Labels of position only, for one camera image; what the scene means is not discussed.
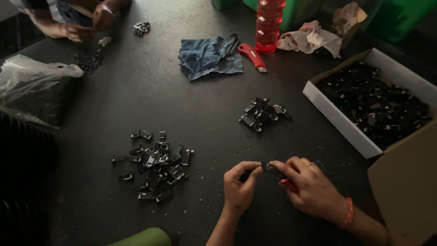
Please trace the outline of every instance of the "red thread bracelet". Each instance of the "red thread bracelet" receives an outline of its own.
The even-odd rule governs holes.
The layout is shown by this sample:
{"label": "red thread bracelet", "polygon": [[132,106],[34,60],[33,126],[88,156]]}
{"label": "red thread bracelet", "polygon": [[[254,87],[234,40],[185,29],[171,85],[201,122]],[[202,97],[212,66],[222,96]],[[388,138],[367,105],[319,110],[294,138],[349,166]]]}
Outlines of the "red thread bracelet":
{"label": "red thread bracelet", "polygon": [[348,197],[348,198],[346,198],[346,200],[349,201],[350,209],[349,209],[349,214],[347,216],[346,222],[344,223],[343,226],[341,226],[341,228],[343,230],[347,229],[349,227],[350,223],[352,222],[352,220],[354,219],[354,206],[352,204],[352,198]]}

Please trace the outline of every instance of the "human hand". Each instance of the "human hand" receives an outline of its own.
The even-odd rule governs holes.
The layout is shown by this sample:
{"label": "human hand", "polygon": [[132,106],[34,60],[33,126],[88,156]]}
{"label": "human hand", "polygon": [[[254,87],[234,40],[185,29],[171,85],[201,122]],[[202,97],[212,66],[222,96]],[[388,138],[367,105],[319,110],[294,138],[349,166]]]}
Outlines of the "human hand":
{"label": "human hand", "polygon": [[[246,182],[240,182],[246,170],[253,170]],[[223,176],[225,183],[225,207],[237,216],[241,216],[253,200],[257,178],[263,173],[260,162],[240,162]]]}
{"label": "human hand", "polygon": [[76,43],[90,41],[94,37],[94,29],[91,27],[83,27],[74,23],[61,23],[61,29],[68,39]]}
{"label": "human hand", "polygon": [[297,186],[299,193],[285,189],[295,208],[339,227],[346,222],[350,209],[349,202],[313,162],[295,156],[287,163],[270,163]]}
{"label": "human hand", "polygon": [[112,11],[103,3],[97,5],[93,15],[93,27],[97,31],[106,31],[115,22],[115,16]]}

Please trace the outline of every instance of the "cardboard box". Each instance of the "cardboard box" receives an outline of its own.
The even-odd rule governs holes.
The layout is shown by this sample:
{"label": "cardboard box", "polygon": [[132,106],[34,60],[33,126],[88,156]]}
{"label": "cardboard box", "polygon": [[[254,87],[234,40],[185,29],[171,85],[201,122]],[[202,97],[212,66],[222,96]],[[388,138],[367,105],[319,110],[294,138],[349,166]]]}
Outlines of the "cardboard box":
{"label": "cardboard box", "polygon": [[307,82],[303,94],[365,157],[383,154],[368,170],[381,214],[395,232],[422,244],[437,232],[437,119],[390,145],[376,146],[315,86],[355,61],[380,68],[382,80],[408,88],[437,115],[437,87],[373,48]]}

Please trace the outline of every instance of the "table surface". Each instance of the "table surface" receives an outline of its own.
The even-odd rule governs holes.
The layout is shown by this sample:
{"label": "table surface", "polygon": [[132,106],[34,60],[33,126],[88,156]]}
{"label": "table surface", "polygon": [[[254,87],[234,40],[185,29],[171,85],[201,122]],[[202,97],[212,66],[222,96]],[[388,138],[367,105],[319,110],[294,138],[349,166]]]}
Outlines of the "table surface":
{"label": "table surface", "polygon": [[[49,212],[53,245],[103,245],[151,226],[180,233],[181,245],[204,245],[224,204],[223,174],[240,161],[285,161],[293,155],[314,161],[344,196],[377,213],[367,178],[372,161],[302,94],[308,79],[368,46],[354,40],[342,60],[277,50],[263,56],[265,74],[249,59],[243,74],[189,82],[181,72],[181,39],[236,32],[241,42],[254,45],[255,16],[244,5],[218,11],[209,0],[133,1],[111,31],[97,35],[90,51],[98,49],[98,39],[113,38],[100,52],[103,67],[83,77],[61,129],[52,131],[59,163],[42,187],[31,188]],[[133,35],[139,21],[152,25],[142,38]],[[48,38],[20,53],[44,63],[70,63],[75,46]],[[255,97],[282,104],[293,122],[281,119],[261,134],[250,131],[237,120]],[[139,129],[155,136],[164,130],[171,144],[195,150],[190,178],[177,183],[172,199],[161,205],[139,202],[131,185],[118,182],[135,164],[109,162],[111,154],[138,146],[129,136]],[[136,174],[136,184],[141,177]],[[317,235],[336,231],[293,208],[276,182],[269,175],[259,180],[236,245],[310,245]]]}

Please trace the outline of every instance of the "box cutter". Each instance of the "box cutter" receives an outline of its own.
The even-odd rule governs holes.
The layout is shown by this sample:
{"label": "box cutter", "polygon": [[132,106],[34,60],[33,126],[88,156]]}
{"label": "box cutter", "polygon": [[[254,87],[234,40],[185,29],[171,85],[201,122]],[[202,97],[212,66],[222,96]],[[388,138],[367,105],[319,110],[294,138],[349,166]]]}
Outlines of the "box cutter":
{"label": "box cutter", "polygon": [[240,44],[238,46],[238,51],[240,53],[246,54],[256,68],[262,73],[267,72],[266,64],[261,59],[260,55],[248,44]]}

